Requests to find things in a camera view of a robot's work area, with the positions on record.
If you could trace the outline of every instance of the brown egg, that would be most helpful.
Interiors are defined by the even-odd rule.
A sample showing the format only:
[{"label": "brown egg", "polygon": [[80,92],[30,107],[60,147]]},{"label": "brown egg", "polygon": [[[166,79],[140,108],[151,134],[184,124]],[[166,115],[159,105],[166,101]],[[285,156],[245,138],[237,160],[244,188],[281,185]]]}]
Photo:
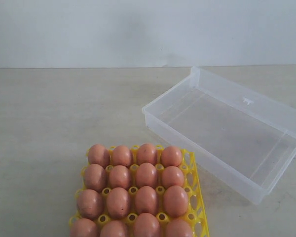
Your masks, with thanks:
[{"label": "brown egg", "polygon": [[94,220],[98,218],[104,210],[103,198],[92,189],[81,191],[77,199],[77,209],[83,218]]},{"label": "brown egg", "polygon": [[172,218],[183,216],[188,208],[188,195],[180,186],[169,187],[163,195],[165,213]]},{"label": "brown egg", "polygon": [[141,164],[136,171],[135,181],[139,188],[143,186],[157,187],[158,173],[156,167],[150,163]]},{"label": "brown egg", "polygon": [[183,172],[176,166],[168,166],[161,174],[161,184],[164,188],[168,188],[173,185],[183,187],[184,175]]},{"label": "brown egg", "polygon": [[133,153],[127,146],[118,146],[112,153],[112,164],[130,167],[133,164]]},{"label": "brown egg", "polygon": [[158,212],[158,196],[152,187],[144,186],[135,195],[135,209],[138,214],[147,212],[156,215]]},{"label": "brown egg", "polygon": [[153,165],[157,164],[158,153],[157,149],[153,144],[145,143],[141,145],[137,150],[137,164],[151,163]]},{"label": "brown egg", "polygon": [[130,212],[130,195],[123,188],[115,188],[107,197],[107,208],[111,218],[122,219]]},{"label": "brown egg", "polygon": [[91,164],[85,169],[83,180],[87,189],[100,193],[107,185],[107,173],[99,164]]},{"label": "brown egg", "polygon": [[177,219],[167,225],[166,237],[193,237],[193,231],[187,222]]},{"label": "brown egg", "polygon": [[112,188],[121,187],[129,189],[132,185],[132,175],[130,170],[123,165],[115,166],[110,171],[109,183]]},{"label": "brown egg", "polygon": [[104,146],[95,144],[88,152],[88,161],[89,164],[99,164],[106,168],[110,164],[110,154]]},{"label": "brown egg", "polygon": [[129,237],[127,226],[121,221],[108,222],[102,228],[100,237]]},{"label": "brown egg", "polygon": [[99,228],[89,219],[76,220],[70,229],[70,237],[98,237]]},{"label": "brown egg", "polygon": [[135,220],[134,237],[161,237],[160,224],[150,213],[142,213]]},{"label": "brown egg", "polygon": [[161,164],[163,164],[164,167],[168,166],[179,166],[182,163],[182,153],[179,148],[177,147],[166,147],[161,152],[160,161]]}]

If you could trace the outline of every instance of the concrete floor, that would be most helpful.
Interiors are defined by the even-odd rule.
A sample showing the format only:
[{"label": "concrete floor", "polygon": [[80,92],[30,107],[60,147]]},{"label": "concrete floor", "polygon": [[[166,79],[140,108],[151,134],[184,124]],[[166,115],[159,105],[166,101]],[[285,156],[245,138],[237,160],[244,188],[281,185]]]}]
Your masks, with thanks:
[{"label": "concrete floor", "polygon": [[[207,68],[296,108],[296,66]],[[84,153],[151,142],[141,108],[188,68],[0,69],[0,237],[65,237]],[[211,237],[296,237],[296,157],[253,205],[199,170]]]}]

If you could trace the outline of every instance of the clear plastic box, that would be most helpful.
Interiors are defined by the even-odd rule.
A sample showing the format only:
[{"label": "clear plastic box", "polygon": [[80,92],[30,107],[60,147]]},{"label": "clear plastic box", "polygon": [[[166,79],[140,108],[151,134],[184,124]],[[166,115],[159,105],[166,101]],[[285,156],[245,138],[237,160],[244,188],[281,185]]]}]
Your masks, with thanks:
[{"label": "clear plastic box", "polygon": [[296,154],[296,110],[193,67],[143,107],[146,125],[254,204]]}]

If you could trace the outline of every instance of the yellow egg tray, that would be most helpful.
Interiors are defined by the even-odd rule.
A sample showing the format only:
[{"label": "yellow egg tray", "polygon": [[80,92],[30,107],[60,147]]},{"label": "yellow egg tray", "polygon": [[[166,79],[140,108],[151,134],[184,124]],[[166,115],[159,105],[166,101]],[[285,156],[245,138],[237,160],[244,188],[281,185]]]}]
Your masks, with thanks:
[{"label": "yellow egg tray", "polygon": [[[115,147],[110,147],[110,149],[109,149],[110,156],[112,155],[114,148]],[[138,168],[137,159],[136,159],[138,148],[139,148],[139,146],[133,146],[131,148],[131,151],[134,156],[134,164],[130,166],[130,171],[132,173],[133,186],[131,186],[128,190],[128,193],[130,194],[131,200],[132,200],[131,212],[127,217],[125,217],[124,219],[121,220],[128,227],[130,227],[129,230],[130,230],[131,237],[133,237],[133,233],[132,233],[133,228],[132,227],[133,227],[134,222],[138,216],[136,214],[135,206],[134,206],[134,198],[135,198],[135,194],[138,190],[138,188],[136,187],[136,184],[135,184],[135,173]],[[156,169],[158,171],[158,175],[159,175],[158,186],[155,189],[158,196],[159,196],[159,212],[156,215],[156,218],[158,219],[160,226],[162,228],[162,236],[164,236],[165,227],[172,220],[172,218],[168,217],[167,214],[164,213],[164,211],[163,211],[162,197],[165,192],[165,189],[163,186],[161,186],[161,173],[164,170],[164,167],[162,164],[160,164],[160,155],[161,155],[161,152],[163,151],[163,147],[160,145],[157,145],[156,148],[158,151],[158,163],[155,165],[155,167],[156,167]],[[194,153],[189,152],[187,150],[181,150],[181,152],[183,154],[183,161],[182,161],[182,164],[179,166],[179,168],[180,168],[180,170],[182,170],[182,172],[185,176],[185,183],[184,183],[183,188],[188,195],[189,204],[188,204],[188,210],[187,210],[186,214],[184,216],[180,217],[179,219],[185,220],[187,223],[190,224],[190,226],[192,227],[193,233],[194,233],[194,237],[210,237],[209,231],[208,231],[207,218],[206,218],[206,214],[205,214],[205,206],[204,206],[203,196],[202,196],[202,192],[201,192],[201,186],[200,186],[200,182],[199,182],[199,178],[198,178]],[[106,167],[105,170],[106,170],[107,174],[110,173],[112,168],[113,168],[112,164],[110,164]],[[84,175],[85,169],[86,169],[86,167],[84,167],[81,170],[82,176]],[[84,183],[82,183],[82,188],[77,190],[74,195],[75,199],[77,199],[77,197],[79,196],[79,193],[85,189],[86,189],[86,187],[85,187]],[[109,184],[106,188],[104,188],[102,190],[101,194],[104,198],[104,201],[106,200],[106,197],[108,196],[110,191],[111,191],[111,187]],[[76,214],[70,218],[69,226],[71,227],[73,222],[75,220],[80,219],[80,218],[81,218],[80,214],[78,212],[76,212]],[[100,215],[97,220],[94,220],[94,222],[100,228],[102,228],[109,221],[111,221],[111,218],[109,217],[109,214],[108,214],[108,211],[107,211],[107,208],[105,205],[105,210],[104,210],[103,214]]]}]

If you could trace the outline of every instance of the egg holder slot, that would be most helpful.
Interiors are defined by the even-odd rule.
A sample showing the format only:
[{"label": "egg holder slot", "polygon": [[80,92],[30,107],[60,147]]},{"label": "egg holder slot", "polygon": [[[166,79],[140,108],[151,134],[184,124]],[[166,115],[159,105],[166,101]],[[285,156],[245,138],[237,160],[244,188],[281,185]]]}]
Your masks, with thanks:
[{"label": "egg holder slot", "polygon": [[[115,147],[110,147],[109,149],[109,154],[110,157],[112,155],[112,152]],[[133,236],[133,225],[135,223],[135,220],[138,216],[135,210],[135,194],[138,190],[136,187],[135,183],[135,174],[136,170],[139,167],[137,165],[137,149],[139,146],[133,146],[131,151],[133,153],[134,157],[134,164],[130,166],[130,171],[132,174],[132,186],[128,189],[128,193],[130,194],[131,197],[131,211],[128,214],[127,217],[121,219],[122,222],[124,222],[130,231],[131,236]],[[158,207],[158,213],[156,215],[157,220],[160,223],[160,226],[162,228],[162,236],[165,236],[165,227],[166,225],[173,219],[170,218],[163,210],[163,194],[165,192],[165,189],[163,186],[161,186],[161,173],[164,170],[164,167],[162,164],[160,164],[160,155],[161,152],[163,151],[163,147],[160,145],[156,146],[157,152],[158,152],[158,161],[157,164],[155,165],[157,171],[158,171],[158,186],[155,188],[158,198],[159,198],[159,207]],[[193,152],[189,152],[187,150],[181,150],[182,155],[183,155],[183,161],[181,165],[179,166],[180,170],[183,172],[184,177],[185,177],[185,182],[184,182],[184,190],[186,191],[188,198],[189,198],[189,204],[188,204],[188,210],[184,216],[179,217],[178,219],[185,220],[192,228],[194,237],[210,237],[209,235],[209,230],[208,230],[208,223],[207,223],[207,218],[205,214],[205,207],[204,207],[204,201],[203,201],[203,196],[201,192],[201,186],[198,178],[198,173],[197,173],[197,167],[196,167],[196,162],[195,162],[195,156]],[[81,175],[82,177],[84,176],[84,171],[87,166],[82,168],[81,170]],[[109,176],[110,171],[112,170],[113,166],[112,164],[108,165],[106,167],[106,172]],[[74,197],[75,199],[78,198],[79,193],[83,190],[85,190],[86,187],[84,185],[84,182],[82,182],[82,188],[77,190]],[[100,228],[102,228],[106,223],[110,222],[112,219],[110,218],[107,207],[106,207],[106,198],[111,191],[111,186],[108,183],[107,187],[104,188],[101,192],[101,195],[104,200],[104,211],[103,214],[101,214],[96,220],[93,220]],[[71,227],[72,224],[74,223],[75,220],[80,219],[81,216],[76,212],[76,214],[70,218],[69,220],[69,226]]]}]

